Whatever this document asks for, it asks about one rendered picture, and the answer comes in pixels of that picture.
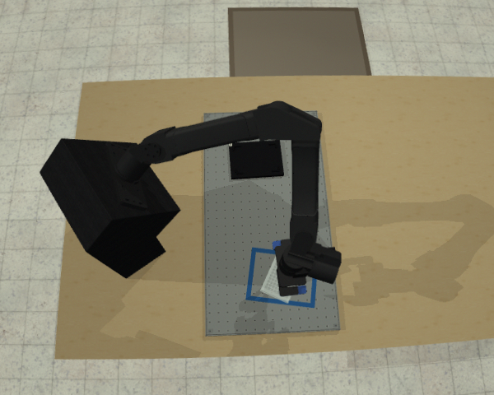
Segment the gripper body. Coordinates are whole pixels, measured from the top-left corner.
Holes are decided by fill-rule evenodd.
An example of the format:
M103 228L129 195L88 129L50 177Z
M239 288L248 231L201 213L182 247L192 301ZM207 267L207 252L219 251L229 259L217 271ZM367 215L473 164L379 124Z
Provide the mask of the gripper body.
M302 286L306 283L305 276L293 278L296 272L287 271L282 265L282 254L285 248L291 244L290 239L282 239L281 246L275 247L275 254L277 260L277 281L279 287L280 296L298 295L298 286ZM288 287L290 286L290 287Z

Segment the blue tape outline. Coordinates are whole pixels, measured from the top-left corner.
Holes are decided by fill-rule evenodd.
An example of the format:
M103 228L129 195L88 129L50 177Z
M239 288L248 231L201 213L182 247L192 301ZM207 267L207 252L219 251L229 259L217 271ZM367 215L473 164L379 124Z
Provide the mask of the blue tape outline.
M260 248L253 248L252 247L251 259L250 259L250 265L249 265L249 278L248 278L248 285L247 285L247 292L246 292L246 300L267 302L267 303L274 303L274 304L287 304L287 305L294 305L294 306L301 306L301 307L308 307L308 308L314 308L315 307L315 293L316 293L317 279L314 279L314 278L312 278L312 289L311 289L310 303L290 301L290 300L288 303L285 303L285 302L283 302L281 300L277 300L277 299L251 296L252 281L253 281L253 275L254 275L254 261L255 261L256 252L275 254L275 251L272 249L260 249Z

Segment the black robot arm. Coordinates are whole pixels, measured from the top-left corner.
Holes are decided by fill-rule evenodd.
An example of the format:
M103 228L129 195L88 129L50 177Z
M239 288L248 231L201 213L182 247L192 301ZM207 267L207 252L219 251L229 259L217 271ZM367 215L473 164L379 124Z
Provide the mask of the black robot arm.
M105 150L119 203L145 211L147 201L140 180L151 164L236 142L291 140L291 244L282 254L282 265L287 271L296 272L293 278L308 274L333 284L342 255L335 247L325 248L316 243L321 132L320 119L286 102L273 101L224 118L164 128L129 148L106 142Z

